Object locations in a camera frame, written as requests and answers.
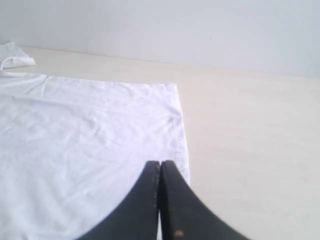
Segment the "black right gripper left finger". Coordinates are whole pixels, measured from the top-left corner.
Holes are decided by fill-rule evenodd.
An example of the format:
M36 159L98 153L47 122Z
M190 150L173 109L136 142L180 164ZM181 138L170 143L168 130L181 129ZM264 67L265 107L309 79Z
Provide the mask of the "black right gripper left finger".
M80 240L155 240L158 234L160 163L147 161L122 202Z

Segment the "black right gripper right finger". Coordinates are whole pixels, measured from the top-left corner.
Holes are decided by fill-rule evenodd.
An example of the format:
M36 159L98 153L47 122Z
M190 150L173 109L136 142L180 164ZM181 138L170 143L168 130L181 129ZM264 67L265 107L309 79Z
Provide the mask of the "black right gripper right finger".
M172 160L160 166L158 209L163 240L247 239L203 204Z

